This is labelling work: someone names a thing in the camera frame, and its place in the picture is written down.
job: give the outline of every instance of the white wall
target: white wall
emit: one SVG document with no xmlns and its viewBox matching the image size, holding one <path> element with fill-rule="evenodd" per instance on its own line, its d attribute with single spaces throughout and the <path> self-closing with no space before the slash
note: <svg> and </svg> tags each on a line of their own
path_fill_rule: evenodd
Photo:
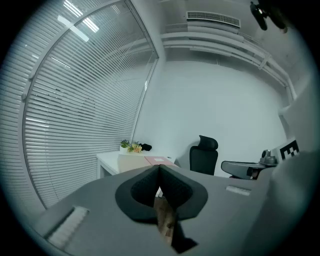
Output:
<svg viewBox="0 0 320 256">
<path fill-rule="evenodd" d="M 217 140 L 215 175 L 222 161 L 256 162 L 286 141 L 278 117 L 282 96 L 243 71 L 203 61 L 167 61 L 145 96 L 134 139 L 177 157 L 189 169 L 199 135 Z"/>
</svg>

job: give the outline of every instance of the office chair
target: office chair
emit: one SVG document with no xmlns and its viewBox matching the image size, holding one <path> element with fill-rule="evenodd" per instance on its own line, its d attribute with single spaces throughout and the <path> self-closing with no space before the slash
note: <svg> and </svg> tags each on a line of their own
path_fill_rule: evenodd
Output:
<svg viewBox="0 0 320 256">
<path fill-rule="evenodd" d="M 190 148 L 190 170 L 202 174 L 214 175 L 218 159 L 218 142 L 214 138 L 199 135 L 198 146 Z"/>
</svg>

